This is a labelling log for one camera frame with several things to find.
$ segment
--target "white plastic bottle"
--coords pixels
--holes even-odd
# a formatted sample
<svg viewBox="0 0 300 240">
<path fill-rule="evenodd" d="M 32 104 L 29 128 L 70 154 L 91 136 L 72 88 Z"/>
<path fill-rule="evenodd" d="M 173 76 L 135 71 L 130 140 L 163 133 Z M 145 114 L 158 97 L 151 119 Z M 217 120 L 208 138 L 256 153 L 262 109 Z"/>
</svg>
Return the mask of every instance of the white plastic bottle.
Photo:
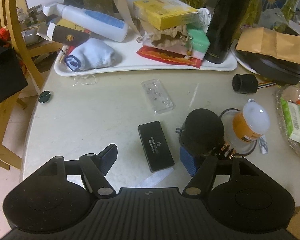
<svg viewBox="0 0 300 240">
<path fill-rule="evenodd" d="M 65 20 L 114 41 L 123 41 L 128 33 L 129 27 L 122 20 L 104 13 L 80 9 L 71 5 L 52 3 L 43 7 L 43 13 L 46 16 L 52 14 L 61 16 Z"/>
<path fill-rule="evenodd" d="M 260 136 L 270 127 L 270 118 L 265 109 L 250 99 L 226 128 L 227 140 L 241 154 L 247 153 Z"/>
</svg>

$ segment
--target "orange label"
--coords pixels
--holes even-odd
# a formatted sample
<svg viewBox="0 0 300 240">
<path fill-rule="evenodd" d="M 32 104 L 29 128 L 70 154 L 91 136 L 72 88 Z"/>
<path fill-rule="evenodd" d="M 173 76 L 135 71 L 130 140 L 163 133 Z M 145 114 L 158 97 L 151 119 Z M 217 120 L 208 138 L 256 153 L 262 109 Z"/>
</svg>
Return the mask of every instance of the orange label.
<svg viewBox="0 0 300 240">
<path fill-rule="evenodd" d="M 251 128 L 247 125 L 242 112 L 237 113 L 234 116 L 232 120 L 232 127 L 236 136 L 244 142 L 250 143 L 262 136 L 262 134 L 258 134 L 251 130 Z"/>
</svg>

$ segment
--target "black water bottle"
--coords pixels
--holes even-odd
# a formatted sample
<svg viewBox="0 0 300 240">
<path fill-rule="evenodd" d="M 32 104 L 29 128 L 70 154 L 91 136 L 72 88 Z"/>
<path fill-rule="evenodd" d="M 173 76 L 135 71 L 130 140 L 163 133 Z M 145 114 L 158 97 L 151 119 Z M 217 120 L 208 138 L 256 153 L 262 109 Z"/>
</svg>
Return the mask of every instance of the black water bottle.
<svg viewBox="0 0 300 240">
<path fill-rule="evenodd" d="M 204 58 L 212 63 L 224 62 L 250 0 L 218 0 L 207 31 L 210 46 Z"/>
</svg>

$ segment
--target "tile floor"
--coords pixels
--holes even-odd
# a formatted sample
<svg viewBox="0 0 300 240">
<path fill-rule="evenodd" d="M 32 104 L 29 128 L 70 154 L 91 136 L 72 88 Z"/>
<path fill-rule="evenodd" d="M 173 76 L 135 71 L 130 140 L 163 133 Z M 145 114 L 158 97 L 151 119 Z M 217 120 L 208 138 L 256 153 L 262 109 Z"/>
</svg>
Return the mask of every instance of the tile floor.
<svg viewBox="0 0 300 240">
<path fill-rule="evenodd" d="M 3 144 L 22 157 L 24 142 L 37 96 L 23 98 L 22 100 L 28 105 L 25 110 L 16 104 L 11 114 Z M 19 183 L 20 170 L 13 167 L 7 171 L 0 167 L 0 238 L 10 231 L 8 222 L 2 211 L 2 202 L 5 196 Z"/>
</svg>

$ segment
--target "brown paper envelope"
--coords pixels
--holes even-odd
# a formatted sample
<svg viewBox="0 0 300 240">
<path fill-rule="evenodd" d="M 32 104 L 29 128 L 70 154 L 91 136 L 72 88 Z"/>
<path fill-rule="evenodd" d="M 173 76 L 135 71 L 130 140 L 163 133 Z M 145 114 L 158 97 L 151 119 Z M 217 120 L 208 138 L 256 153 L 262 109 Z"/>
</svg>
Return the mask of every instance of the brown paper envelope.
<svg viewBox="0 0 300 240">
<path fill-rule="evenodd" d="M 138 31 L 138 28 L 135 26 L 131 14 L 129 11 L 127 0 L 113 0 L 115 6 L 117 7 L 119 13 L 121 14 L 121 17 L 123 20 L 129 25 L 129 27 L 139 36 L 141 36 L 140 32 Z"/>
<path fill-rule="evenodd" d="M 278 33 L 263 27 L 245 29 L 236 49 L 300 64 L 300 36 Z"/>
</svg>

